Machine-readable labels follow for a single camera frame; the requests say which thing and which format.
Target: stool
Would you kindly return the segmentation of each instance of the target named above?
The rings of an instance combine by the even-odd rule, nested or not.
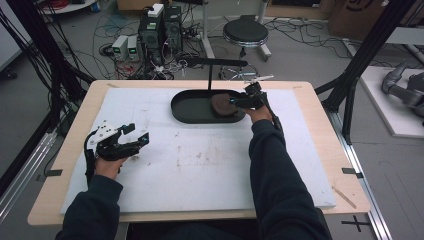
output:
[[[246,56],[245,48],[259,47],[268,40],[268,29],[259,22],[249,18],[240,18],[225,24],[223,34],[225,40],[229,43],[241,47],[239,60],[244,60],[244,56]],[[254,72],[243,72],[243,67],[234,70],[221,66],[219,77],[226,80],[246,80],[244,78],[245,76],[251,76],[252,78],[258,77],[258,70],[251,64],[248,64],[248,66],[251,67]],[[234,74],[234,76],[227,79],[225,74],[226,71]]]

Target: round stool seat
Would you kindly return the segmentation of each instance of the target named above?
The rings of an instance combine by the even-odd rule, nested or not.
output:
[[[224,26],[224,38],[242,47],[258,47],[268,40],[268,29],[255,20],[237,19]]]

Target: white mat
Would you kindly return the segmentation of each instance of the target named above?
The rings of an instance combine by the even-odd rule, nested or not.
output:
[[[146,131],[150,143],[136,160],[127,160],[117,181],[124,185],[121,212],[253,209],[250,188],[250,118],[233,124],[184,124],[172,116],[172,98],[183,89],[110,89],[92,129],[103,120],[118,127],[134,122],[136,130],[121,136],[134,141]],[[315,205],[335,206],[335,199],[303,115],[291,90],[265,90],[280,117],[288,152]],[[81,154],[62,206],[63,214],[85,191]]]
[[[424,118],[415,115],[399,98],[381,91],[384,77],[392,70],[393,68],[368,67],[362,74],[365,89],[393,136],[424,138]],[[421,72],[423,70],[406,69],[397,85],[406,88],[409,77]]]

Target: human arm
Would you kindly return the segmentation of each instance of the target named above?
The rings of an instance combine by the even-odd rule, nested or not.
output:
[[[246,113],[253,122],[250,178],[261,237],[328,239],[312,197],[287,153],[283,134],[275,130],[267,109]]]
[[[66,211],[57,240],[115,238],[119,222],[117,202],[123,188],[115,179],[125,160],[96,160],[96,174],[88,190],[79,193]]]

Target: electronic equipment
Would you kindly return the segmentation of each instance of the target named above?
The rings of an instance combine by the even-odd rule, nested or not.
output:
[[[163,65],[162,47],[165,39],[163,12],[158,17],[141,17],[138,34],[148,63]]]
[[[168,48],[175,54],[183,50],[181,7],[169,6],[164,15],[166,42]]]
[[[128,55],[130,57],[130,61],[140,61],[140,48],[138,44],[137,36],[129,36],[128,37]]]
[[[125,61],[128,57],[128,36],[119,36],[113,43],[112,50],[117,61]]]

